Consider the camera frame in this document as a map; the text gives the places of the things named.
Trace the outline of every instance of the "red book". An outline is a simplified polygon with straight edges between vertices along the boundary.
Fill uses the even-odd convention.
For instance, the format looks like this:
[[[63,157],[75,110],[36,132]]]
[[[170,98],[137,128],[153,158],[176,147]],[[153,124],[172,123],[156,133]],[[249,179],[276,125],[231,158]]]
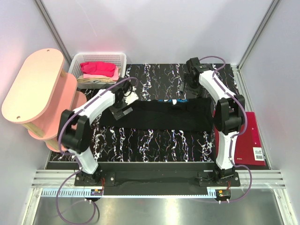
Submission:
[[[246,112],[248,127],[244,134],[238,137],[235,146],[234,161],[244,165],[266,165],[254,112]],[[219,133],[216,133],[216,150],[218,155]]]

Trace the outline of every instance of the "pink cloth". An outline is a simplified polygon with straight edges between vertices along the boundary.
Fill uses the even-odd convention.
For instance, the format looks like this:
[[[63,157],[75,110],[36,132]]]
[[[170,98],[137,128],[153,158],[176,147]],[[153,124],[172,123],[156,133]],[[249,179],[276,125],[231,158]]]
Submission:
[[[113,77],[116,65],[108,62],[83,62],[80,63],[81,71],[84,74],[103,75]]]
[[[91,74],[84,74],[83,78],[106,78],[107,76],[103,75],[91,75]],[[116,66],[114,74],[110,77],[113,81],[117,81],[119,79],[119,68]]]

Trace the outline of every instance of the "white barcode label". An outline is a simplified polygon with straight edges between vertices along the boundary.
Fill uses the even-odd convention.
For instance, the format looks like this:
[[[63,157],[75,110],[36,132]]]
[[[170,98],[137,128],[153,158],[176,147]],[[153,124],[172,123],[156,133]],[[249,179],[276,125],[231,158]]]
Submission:
[[[253,152],[255,161],[264,161],[262,148],[254,147]]]

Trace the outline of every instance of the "white panel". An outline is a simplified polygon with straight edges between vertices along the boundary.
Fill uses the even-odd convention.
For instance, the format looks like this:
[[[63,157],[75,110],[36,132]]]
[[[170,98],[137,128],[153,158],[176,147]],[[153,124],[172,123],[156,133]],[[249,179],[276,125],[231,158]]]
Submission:
[[[298,220],[299,8],[299,0],[281,1],[242,68],[271,163],[281,170]]]
[[[27,56],[57,45],[32,0],[1,0],[0,18],[1,106]],[[15,225],[20,224],[35,172],[45,165],[49,149],[1,113],[0,124],[0,223]]]
[[[124,52],[128,63],[238,63],[271,0],[43,0],[71,56]]]

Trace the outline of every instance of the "metal corner post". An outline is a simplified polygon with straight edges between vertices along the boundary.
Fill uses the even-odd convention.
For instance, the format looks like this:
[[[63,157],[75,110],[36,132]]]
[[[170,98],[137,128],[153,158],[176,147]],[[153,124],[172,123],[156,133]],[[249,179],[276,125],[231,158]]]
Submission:
[[[54,23],[53,21],[51,20],[50,16],[49,16],[49,13],[47,12],[44,4],[43,4],[43,1],[42,0],[33,0],[38,8],[38,10],[40,11],[47,27],[49,28],[49,31],[51,32],[55,42],[57,43],[57,45],[59,46],[62,54],[64,55],[65,57],[65,60],[68,62],[68,64],[70,65],[71,62],[72,62],[72,58],[69,54],[69,52],[67,51],[67,48],[65,47],[58,31],[56,30],[55,26],[54,26]]]
[[[273,0],[267,10],[267,12],[265,13],[261,23],[259,24],[252,40],[250,41],[244,55],[242,56],[240,62],[238,63],[238,68],[239,70],[241,70],[241,68],[243,67],[243,65],[245,64],[245,61],[247,60],[249,54],[251,53],[252,49],[254,48],[258,38],[260,37],[260,35],[262,34],[264,28],[266,27],[266,25],[268,24],[271,16],[273,15],[273,13],[275,12],[277,6],[279,5],[279,3],[281,2],[281,0]]]

